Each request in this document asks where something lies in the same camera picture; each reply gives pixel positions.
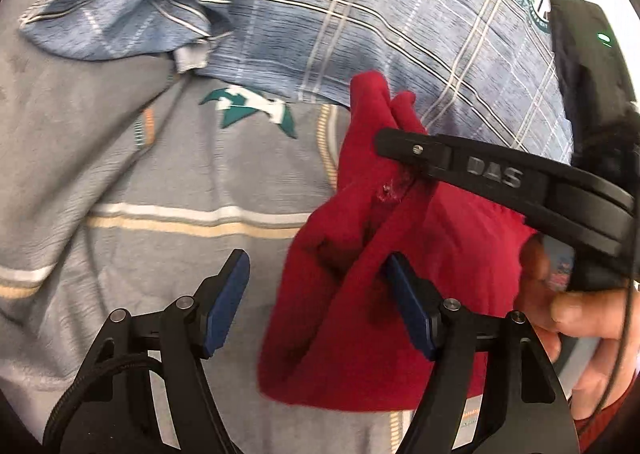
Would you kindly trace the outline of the right hand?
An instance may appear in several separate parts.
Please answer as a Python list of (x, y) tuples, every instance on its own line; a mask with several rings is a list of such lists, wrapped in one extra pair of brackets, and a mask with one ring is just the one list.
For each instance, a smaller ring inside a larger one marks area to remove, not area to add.
[(626, 292), (554, 291), (548, 285), (550, 260), (539, 236), (526, 241), (520, 253), (521, 276), (514, 307), (525, 313), (552, 361), (561, 352), (562, 335), (598, 337), (599, 348), (572, 389), (570, 411), (576, 420), (597, 408), (612, 374), (623, 333)]

